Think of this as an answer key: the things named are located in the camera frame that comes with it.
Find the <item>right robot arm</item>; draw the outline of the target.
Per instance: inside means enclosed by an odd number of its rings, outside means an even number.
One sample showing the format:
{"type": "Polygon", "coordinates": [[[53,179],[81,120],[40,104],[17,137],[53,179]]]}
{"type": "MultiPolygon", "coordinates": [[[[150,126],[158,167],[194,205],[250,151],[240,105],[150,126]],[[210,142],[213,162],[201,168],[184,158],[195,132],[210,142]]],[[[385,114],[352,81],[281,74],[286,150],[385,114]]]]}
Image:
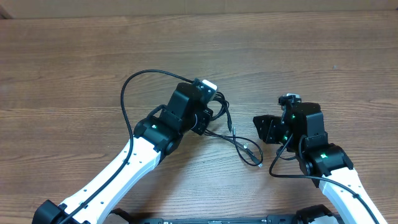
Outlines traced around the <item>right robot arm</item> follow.
{"type": "Polygon", "coordinates": [[[323,204],[298,210],[285,223],[385,223],[364,189],[354,164],[345,151],[328,141],[324,117],[318,103],[303,102],[288,93],[278,99],[281,116],[255,116],[253,123],[266,144],[278,144],[276,159],[292,152],[302,174],[281,174],[281,179],[310,179],[335,207],[334,214],[323,204]]]}

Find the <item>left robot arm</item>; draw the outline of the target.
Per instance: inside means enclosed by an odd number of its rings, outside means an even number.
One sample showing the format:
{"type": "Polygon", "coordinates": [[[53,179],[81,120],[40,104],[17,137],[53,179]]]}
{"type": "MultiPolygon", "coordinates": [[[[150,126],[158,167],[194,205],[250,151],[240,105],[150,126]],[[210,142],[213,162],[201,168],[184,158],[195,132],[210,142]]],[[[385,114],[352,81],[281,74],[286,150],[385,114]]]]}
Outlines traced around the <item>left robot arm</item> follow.
{"type": "Polygon", "coordinates": [[[204,133],[213,114],[207,104],[216,92],[217,86],[207,80],[179,83],[167,105],[159,105],[137,123],[113,161],[60,205],[46,200],[32,223],[103,223],[130,189],[178,148],[187,131],[204,133]]]}

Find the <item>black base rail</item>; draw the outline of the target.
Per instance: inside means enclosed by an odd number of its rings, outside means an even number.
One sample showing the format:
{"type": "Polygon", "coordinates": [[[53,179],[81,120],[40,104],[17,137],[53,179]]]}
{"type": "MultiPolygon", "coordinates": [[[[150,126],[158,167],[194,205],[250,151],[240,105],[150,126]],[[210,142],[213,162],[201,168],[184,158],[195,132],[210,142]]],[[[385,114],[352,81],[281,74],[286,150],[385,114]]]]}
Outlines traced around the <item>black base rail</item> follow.
{"type": "Polygon", "coordinates": [[[130,224],[304,224],[297,215],[268,215],[254,218],[133,218],[130,224]]]}

